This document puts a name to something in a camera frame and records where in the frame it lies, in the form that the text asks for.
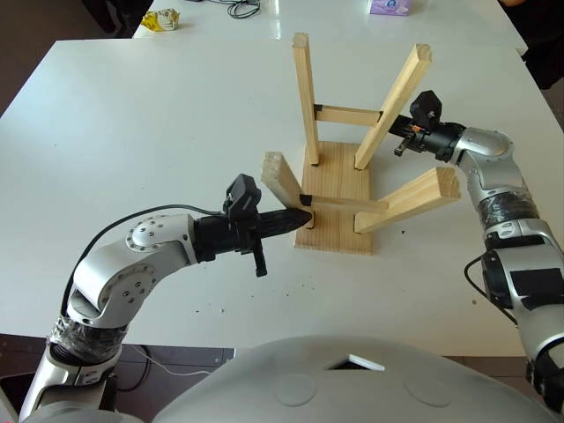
dark floor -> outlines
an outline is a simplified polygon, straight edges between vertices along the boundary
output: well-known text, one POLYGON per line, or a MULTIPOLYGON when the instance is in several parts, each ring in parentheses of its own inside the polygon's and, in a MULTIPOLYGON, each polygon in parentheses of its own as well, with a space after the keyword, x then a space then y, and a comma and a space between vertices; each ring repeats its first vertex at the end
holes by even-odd
MULTIPOLYGON (((3 24, 0 26, 0 115, 8 107, 33 69, 56 40, 108 38, 77 0, 3 0, 3 24)), ((563 124, 564 95, 562 80, 545 93, 553 112, 563 124)), ((0 335, 0 377, 33 372, 41 357, 44 340, 0 335)), ((212 371, 233 355, 221 348, 151 347, 155 359, 178 373, 200 369, 212 371)), ((453 360, 490 375, 518 390, 535 395, 524 380, 524 358, 455 357, 453 360)), ((145 359, 126 346, 115 370, 119 386, 128 387, 141 376, 145 359)), ((120 393, 118 408, 148 421, 179 393, 203 376, 180 377, 153 366, 141 387, 120 393)))

cable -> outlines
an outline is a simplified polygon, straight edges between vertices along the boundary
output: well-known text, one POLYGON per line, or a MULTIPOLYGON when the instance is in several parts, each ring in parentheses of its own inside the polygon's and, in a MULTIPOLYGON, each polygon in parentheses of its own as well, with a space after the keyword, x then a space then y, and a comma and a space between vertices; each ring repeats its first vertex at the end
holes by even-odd
POLYGON ((227 14, 234 19, 245 19, 256 15, 261 10, 260 0, 208 0, 210 3, 228 5, 227 14), (247 11, 239 12, 239 9, 252 7, 247 11))
POLYGON ((162 368, 165 372, 167 372, 169 375, 172 376, 196 376, 196 375, 211 375, 212 372, 208 372, 207 370, 198 370, 197 372, 192 372, 192 373, 176 373, 173 372, 171 370, 168 370, 168 368, 166 368, 164 365, 160 364, 158 361, 156 361, 153 357, 149 357, 149 355, 145 354, 144 352, 142 352, 141 350, 139 350, 136 346, 132 345, 133 349, 136 350, 138 353, 140 353, 142 356, 144 356, 146 359, 148 359, 149 361, 151 361, 153 364, 159 366, 160 368, 162 368))
POLYGON ((129 216, 125 216, 124 218, 118 219, 114 223, 111 223, 110 225, 106 226, 104 229, 99 231, 96 234, 96 236, 94 236, 92 238, 92 240, 88 243, 85 250, 80 255, 80 258, 77 260, 77 263, 75 264, 74 268, 72 269, 72 272, 70 273, 69 280, 67 281, 67 286, 64 288, 63 301, 61 302, 61 315, 62 316, 68 316, 67 315, 67 303, 69 302, 69 296, 71 295, 71 289, 72 289, 75 270, 77 269, 80 262, 82 262, 85 259, 85 257, 88 255, 88 253, 90 253, 90 251, 92 250, 94 245, 96 245, 96 242, 98 242, 102 236, 104 236, 107 232, 114 229, 116 226, 119 226, 122 223, 127 222, 128 220, 138 218, 139 216, 143 216, 144 214, 158 212, 160 210, 168 210, 168 209, 186 209, 186 210, 190 210, 190 211, 201 213, 201 214, 207 214, 209 216, 221 216, 223 214, 221 211, 208 211, 208 210, 200 209, 199 207, 195 207, 193 205, 167 204, 167 205, 160 205, 158 207, 152 207, 151 209, 145 209, 145 210, 142 210, 142 211, 137 211, 135 213, 130 214, 129 216))
POLYGON ((143 373, 141 374, 141 378, 131 388, 123 388, 123 389, 122 388, 116 388, 118 392, 131 392, 133 390, 136 390, 149 377, 149 373, 151 373, 151 364, 152 364, 152 362, 150 360, 151 352, 149 351, 149 348, 145 345, 141 345, 141 348, 143 348, 146 352, 145 367, 143 369, 143 373))
MULTIPOLYGON (((468 264, 466 264, 466 266, 464 267, 464 277, 466 278, 466 280, 468 281, 468 283, 472 286, 472 288, 474 288, 476 291, 479 292, 479 294, 484 297, 486 300, 489 301, 489 299, 487 298, 487 294, 479 287, 477 286, 474 282, 472 282, 472 279, 470 279, 470 275, 468 274, 468 270, 477 262, 479 262, 481 260, 482 256, 478 256, 476 257, 474 260, 472 260, 471 262, 469 262, 468 264)), ((504 316, 506 316, 515 326, 517 326, 517 320, 510 314, 508 313, 506 310, 504 310, 503 308, 501 308, 500 306, 498 306, 497 304, 494 304, 502 313, 504 316)))

wood grain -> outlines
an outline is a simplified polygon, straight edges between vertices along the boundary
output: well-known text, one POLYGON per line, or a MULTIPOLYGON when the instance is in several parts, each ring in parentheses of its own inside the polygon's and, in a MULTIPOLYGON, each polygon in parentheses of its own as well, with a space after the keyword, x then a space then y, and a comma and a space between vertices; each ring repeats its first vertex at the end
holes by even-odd
MULTIPOLYGON (((370 171, 354 168, 356 144, 320 142, 321 165, 304 159, 302 189, 314 196, 370 199, 370 171)), ((370 255, 372 234, 356 234, 353 211, 318 210, 313 229, 298 229, 295 247, 370 255)))
POLYGON ((389 203, 382 213, 359 212, 354 231, 367 234, 391 223, 428 212, 460 198, 460 183, 452 167, 436 167, 383 198, 389 203))
POLYGON ((340 108, 337 106, 315 105, 317 121, 348 123, 349 125, 375 126, 382 112, 364 108, 340 108))
POLYGON ((292 42, 293 60, 296 65, 298 89, 300 90, 301 113, 306 131, 306 152, 310 165, 319 163, 319 140, 314 110, 314 81, 309 57, 309 38, 306 33, 296 33, 292 42))
POLYGON ((337 198, 311 196, 311 208, 314 210, 342 210, 346 212, 382 213, 388 210, 387 201, 357 200, 354 198, 337 198))
POLYGON ((412 96, 415 87, 425 75, 430 63, 431 48, 427 44, 416 44, 384 101, 380 120, 374 128, 368 130, 359 150, 356 152, 354 165, 357 169, 366 168, 376 148, 378 148, 397 115, 412 96))
MULTIPOLYGON (((303 209, 313 216, 311 207, 302 205, 300 194, 303 194, 303 191, 281 152, 264 154, 261 181, 286 208, 303 209)), ((311 228, 313 225, 314 220, 311 219, 305 227, 311 228)))

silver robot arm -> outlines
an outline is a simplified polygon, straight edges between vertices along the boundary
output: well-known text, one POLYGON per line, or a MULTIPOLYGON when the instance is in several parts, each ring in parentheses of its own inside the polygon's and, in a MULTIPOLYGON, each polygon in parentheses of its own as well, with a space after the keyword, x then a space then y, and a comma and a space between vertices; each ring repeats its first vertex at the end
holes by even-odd
MULTIPOLYGON (((86 256, 74 271, 20 421, 97 412, 128 325, 166 276, 227 251, 252 252, 256 275, 265 275, 261 239, 297 229, 311 215, 297 209, 258 213, 260 198, 254 180, 242 174, 227 189, 222 213, 198 220, 189 214, 152 216, 124 239, 86 256)), ((92 421, 101 421, 101 414, 93 415, 92 421)))
POLYGON ((150 217, 78 264, 67 315, 48 337, 20 421, 62 398, 98 409, 127 326, 165 276, 197 263, 194 240, 189 214, 150 217))
POLYGON ((513 161, 513 143, 500 132, 439 122, 433 92, 399 116, 390 132, 404 150, 432 152, 460 167, 484 228, 481 257, 487 298, 511 310, 528 359, 527 378, 546 404, 564 413, 564 254, 513 161))

white table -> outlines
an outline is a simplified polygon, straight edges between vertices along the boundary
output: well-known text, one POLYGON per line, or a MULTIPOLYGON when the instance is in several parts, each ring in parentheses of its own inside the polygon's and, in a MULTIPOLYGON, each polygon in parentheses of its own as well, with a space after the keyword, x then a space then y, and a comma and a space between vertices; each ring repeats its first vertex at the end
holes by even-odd
MULTIPOLYGON (((313 39, 316 100, 380 107, 411 47, 313 39)), ((562 242, 562 133, 519 63, 513 48, 436 45, 419 89, 436 91, 445 121, 513 138, 541 215, 562 242)), ((359 142, 366 132, 319 126, 322 140, 359 142)), ((238 173, 258 180, 265 151, 282 151, 301 174, 290 42, 57 42, 2 116, 0 140, 0 332, 41 336, 79 252, 107 223, 157 204, 217 209, 238 173)), ((397 158, 399 141, 388 136, 376 153, 374 198, 440 165, 430 154, 397 158)), ((260 210, 279 208, 259 187, 260 210)), ((248 347, 354 334, 440 354, 521 355, 512 325, 464 281, 464 265, 483 251, 481 233, 464 192, 378 232, 375 256, 294 249, 290 234, 268 239, 267 277, 255 278, 252 257, 235 253, 179 271, 146 301, 127 341, 248 347)))
POLYGON ((409 17, 371 15, 370 0, 262 0, 260 14, 232 19, 227 6, 207 1, 154 0, 150 10, 174 8, 180 27, 154 33, 140 26, 134 37, 291 40, 307 32, 323 41, 396 41, 506 46, 527 45, 497 0, 414 0, 409 17))

